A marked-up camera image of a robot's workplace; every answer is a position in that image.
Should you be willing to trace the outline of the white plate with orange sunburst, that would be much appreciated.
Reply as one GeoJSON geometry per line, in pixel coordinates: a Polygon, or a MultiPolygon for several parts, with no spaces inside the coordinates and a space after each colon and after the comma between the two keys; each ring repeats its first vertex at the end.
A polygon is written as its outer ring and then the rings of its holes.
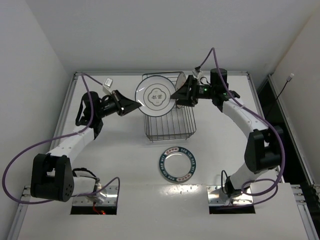
{"type": "Polygon", "coordinates": [[[186,81],[187,77],[185,73],[180,72],[175,83],[175,90],[178,91],[186,83],[186,81]]]}

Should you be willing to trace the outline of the white plate with flower emblem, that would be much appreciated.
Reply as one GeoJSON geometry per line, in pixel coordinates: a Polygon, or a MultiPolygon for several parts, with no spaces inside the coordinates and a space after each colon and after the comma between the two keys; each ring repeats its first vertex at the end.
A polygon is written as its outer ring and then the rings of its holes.
{"type": "Polygon", "coordinates": [[[171,95],[175,92],[175,85],[167,77],[152,75],[137,86],[135,101],[141,104],[139,110],[146,116],[161,117],[174,108],[176,100],[171,95]]]}

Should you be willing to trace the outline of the white plate with teal rim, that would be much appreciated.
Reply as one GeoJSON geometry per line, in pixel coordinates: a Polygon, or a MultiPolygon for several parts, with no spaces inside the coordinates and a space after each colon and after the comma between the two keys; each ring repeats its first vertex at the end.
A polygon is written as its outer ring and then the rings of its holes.
{"type": "Polygon", "coordinates": [[[186,183],[195,174],[197,167],[193,153],[185,147],[172,146],[159,157],[158,168],[162,177],[176,184],[186,183]]]}

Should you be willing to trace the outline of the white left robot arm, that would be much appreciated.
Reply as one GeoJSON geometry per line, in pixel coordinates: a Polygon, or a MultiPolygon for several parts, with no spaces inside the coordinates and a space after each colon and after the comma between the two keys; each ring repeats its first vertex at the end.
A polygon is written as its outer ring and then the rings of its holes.
{"type": "Polygon", "coordinates": [[[84,148],[94,141],[103,128],[103,118],[111,114],[124,116],[141,107],[139,102],[123,96],[118,90],[102,98],[85,93],[80,102],[73,133],[47,153],[34,157],[30,194],[34,198],[67,202],[73,196],[98,193],[97,177],[75,176],[72,164],[84,148]]]}

